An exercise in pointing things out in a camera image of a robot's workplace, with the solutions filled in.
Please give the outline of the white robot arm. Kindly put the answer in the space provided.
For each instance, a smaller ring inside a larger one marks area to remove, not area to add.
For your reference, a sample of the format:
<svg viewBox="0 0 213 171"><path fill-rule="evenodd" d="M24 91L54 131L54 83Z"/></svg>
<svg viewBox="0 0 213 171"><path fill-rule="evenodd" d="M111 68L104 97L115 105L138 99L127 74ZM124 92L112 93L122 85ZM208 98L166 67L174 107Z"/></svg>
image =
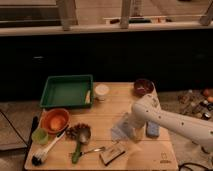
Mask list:
<svg viewBox="0 0 213 171"><path fill-rule="evenodd" d="M130 123L135 128L147 121L173 131L213 152L213 122L162 110L157 96L146 94L131 106Z"/></svg>

